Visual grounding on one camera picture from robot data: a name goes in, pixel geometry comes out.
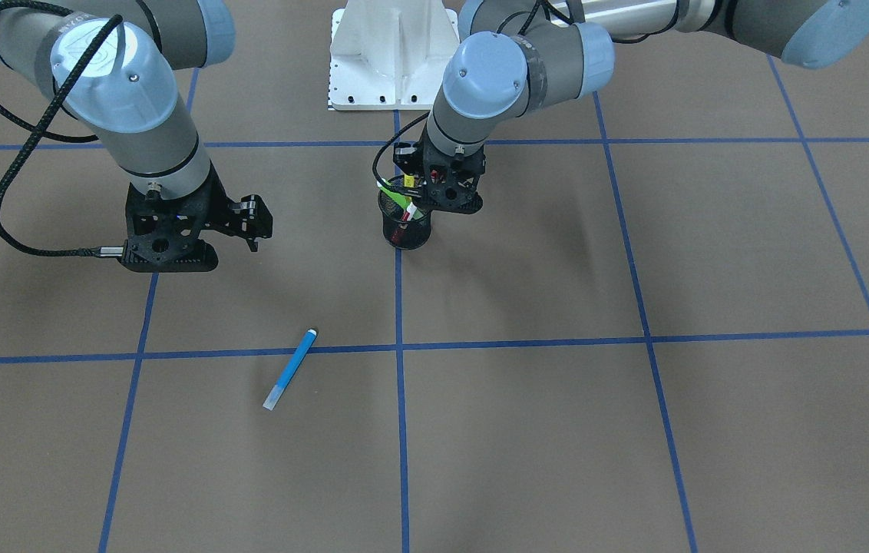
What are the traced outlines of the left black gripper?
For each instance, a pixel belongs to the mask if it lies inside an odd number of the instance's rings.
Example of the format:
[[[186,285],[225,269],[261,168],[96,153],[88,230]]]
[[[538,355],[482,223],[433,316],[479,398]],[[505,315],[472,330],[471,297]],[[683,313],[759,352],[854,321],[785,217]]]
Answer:
[[[477,192],[486,171],[484,148],[473,154],[444,154],[430,141],[396,141],[393,162],[401,171],[392,178],[392,190],[427,204],[427,210],[474,214],[483,207]]]

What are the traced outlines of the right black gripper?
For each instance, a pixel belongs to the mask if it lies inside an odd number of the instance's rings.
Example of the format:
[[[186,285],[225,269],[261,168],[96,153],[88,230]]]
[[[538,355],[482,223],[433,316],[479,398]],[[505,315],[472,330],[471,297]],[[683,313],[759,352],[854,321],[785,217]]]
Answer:
[[[129,185],[125,217],[126,241],[200,239],[200,232],[214,230],[245,240],[249,251],[256,253],[259,242],[273,235],[273,215],[262,197],[251,194],[231,202],[215,167],[210,167],[196,191],[173,200],[162,199],[154,191],[142,193]]]

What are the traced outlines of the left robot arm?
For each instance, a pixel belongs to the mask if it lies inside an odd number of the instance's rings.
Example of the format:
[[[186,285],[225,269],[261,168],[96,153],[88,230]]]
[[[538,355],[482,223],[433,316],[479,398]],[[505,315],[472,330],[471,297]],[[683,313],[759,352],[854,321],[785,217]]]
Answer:
[[[417,141],[391,139],[398,176],[379,188],[417,210],[472,214],[498,124],[609,84],[616,46],[707,31],[807,69],[869,35],[869,1],[468,1]]]

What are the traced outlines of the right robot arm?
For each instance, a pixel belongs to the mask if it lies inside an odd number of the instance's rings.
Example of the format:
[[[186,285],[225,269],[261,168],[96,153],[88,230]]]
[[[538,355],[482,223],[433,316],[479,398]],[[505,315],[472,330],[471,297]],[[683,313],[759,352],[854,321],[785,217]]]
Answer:
[[[37,123],[0,104],[28,131],[0,180],[0,238],[27,255],[112,258],[144,273],[213,270],[205,230],[258,250],[273,216],[259,196],[226,195],[174,76],[225,61],[235,39],[223,1],[0,1],[0,61],[48,99]],[[39,249],[6,230],[5,195],[44,139],[98,141],[127,176],[123,245]]]

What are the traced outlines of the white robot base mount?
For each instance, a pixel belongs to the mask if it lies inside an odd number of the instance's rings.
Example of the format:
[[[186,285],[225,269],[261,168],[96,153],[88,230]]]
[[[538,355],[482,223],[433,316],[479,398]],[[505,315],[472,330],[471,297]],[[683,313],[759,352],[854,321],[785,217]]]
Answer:
[[[349,1],[332,13],[329,107],[428,110],[460,43],[441,1]]]

